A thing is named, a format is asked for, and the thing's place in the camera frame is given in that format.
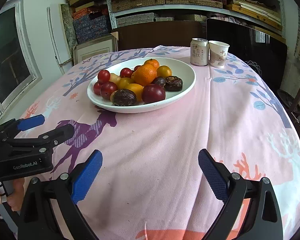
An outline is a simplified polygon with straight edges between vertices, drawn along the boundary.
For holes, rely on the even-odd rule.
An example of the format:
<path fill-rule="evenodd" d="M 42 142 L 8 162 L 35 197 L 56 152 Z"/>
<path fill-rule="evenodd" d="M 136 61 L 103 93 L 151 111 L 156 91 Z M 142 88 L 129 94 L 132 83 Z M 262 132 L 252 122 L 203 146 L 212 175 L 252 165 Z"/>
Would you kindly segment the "person left hand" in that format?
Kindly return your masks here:
<path fill-rule="evenodd" d="M 12 211 L 20 211 L 24 199 L 24 178 L 15 179 L 13 181 L 13 193 L 7 197 L 7 204 Z"/>

